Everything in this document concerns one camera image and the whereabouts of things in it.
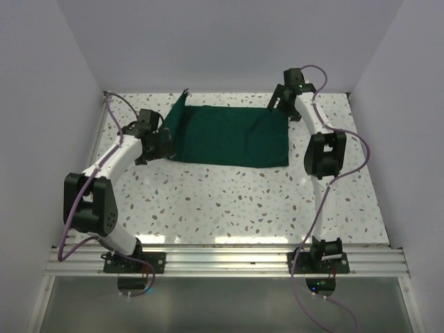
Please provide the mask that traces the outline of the dark green surgical cloth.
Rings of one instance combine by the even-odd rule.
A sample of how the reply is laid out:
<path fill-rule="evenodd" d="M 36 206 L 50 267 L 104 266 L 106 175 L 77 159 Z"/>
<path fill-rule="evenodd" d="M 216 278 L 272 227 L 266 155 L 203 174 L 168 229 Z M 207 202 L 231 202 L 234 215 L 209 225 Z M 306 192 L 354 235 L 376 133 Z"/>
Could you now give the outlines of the dark green surgical cloth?
<path fill-rule="evenodd" d="M 184 91 L 164 120 L 176 162 L 274 168 L 289 166 L 288 118 L 266 108 L 188 105 Z"/>

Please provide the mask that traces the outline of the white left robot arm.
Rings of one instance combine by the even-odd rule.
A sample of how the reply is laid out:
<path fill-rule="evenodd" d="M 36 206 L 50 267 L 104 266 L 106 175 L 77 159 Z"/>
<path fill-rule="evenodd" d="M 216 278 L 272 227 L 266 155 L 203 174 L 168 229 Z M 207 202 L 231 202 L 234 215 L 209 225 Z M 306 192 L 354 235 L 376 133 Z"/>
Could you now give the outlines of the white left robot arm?
<path fill-rule="evenodd" d="M 70 173 L 64 181 L 64 233 L 70 229 L 88 234 L 116 253 L 128 272 L 139 271 L 144 255 L 140 241 L 119 222 L 114 186 L 132 164 L 174 156 L 170 131 L 159 112 L 141 109 L 137 119 L 118 129 L 111 147 L 80 173 Z"/>

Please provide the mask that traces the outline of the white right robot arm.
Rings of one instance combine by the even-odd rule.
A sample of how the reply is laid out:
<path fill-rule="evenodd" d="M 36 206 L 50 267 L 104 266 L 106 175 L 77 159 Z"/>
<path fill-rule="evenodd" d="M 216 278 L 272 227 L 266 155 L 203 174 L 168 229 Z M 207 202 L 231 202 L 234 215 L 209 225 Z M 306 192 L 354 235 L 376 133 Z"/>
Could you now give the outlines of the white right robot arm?
<path fill-rule="evenodd" d="M 334 260 L 342 257 L 343 247 L 336 227 L 336 199 L 332 183 L 344 163 L 346 134 L 335 130 L 321 106 L 317 105 L 318 90 L 305 80 L 301 68 L 284 71 L 284 82 L 277 85 L 267 106 L 277 108 L 292 121 L 304 121 L 310 138 L 304 156 L 305 172 L 311 178 L 315 197 L 315 221 L 307 233 L 311 237 L 309 251 L 300 252 L 297 263 L 310 265 L 325 272 Z"/>

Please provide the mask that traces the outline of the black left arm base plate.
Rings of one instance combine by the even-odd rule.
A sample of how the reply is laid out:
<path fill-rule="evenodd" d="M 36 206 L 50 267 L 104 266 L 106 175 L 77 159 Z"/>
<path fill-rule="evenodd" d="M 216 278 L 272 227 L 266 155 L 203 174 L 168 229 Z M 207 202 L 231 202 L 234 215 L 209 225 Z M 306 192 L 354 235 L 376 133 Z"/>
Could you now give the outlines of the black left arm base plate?
<path fill-rule="evenodd" d="M 142 252 L 137 259 L 125 259 L 115 253 L 106 252 L 101 255 L 104 260 L 104 273 L 154 273 L 163 274 L 167 262 L 164 252 Z"/>

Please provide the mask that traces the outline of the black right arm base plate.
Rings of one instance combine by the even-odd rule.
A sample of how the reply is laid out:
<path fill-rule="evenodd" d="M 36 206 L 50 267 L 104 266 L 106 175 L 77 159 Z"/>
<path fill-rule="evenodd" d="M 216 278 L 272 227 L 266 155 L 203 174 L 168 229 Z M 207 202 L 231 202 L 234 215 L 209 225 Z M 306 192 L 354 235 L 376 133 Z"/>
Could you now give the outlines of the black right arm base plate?
<path fill-rule="evenodd" d="M 339 259 L 315 261 L 309 253 L 301 252 L 298 255 L 297 263 L 293 268 L 293 261 L 296 250 L 287 253 L 287 266 L 289 273 L 294 274 L 349 274 L 350 267 L 345 253 Z"/>

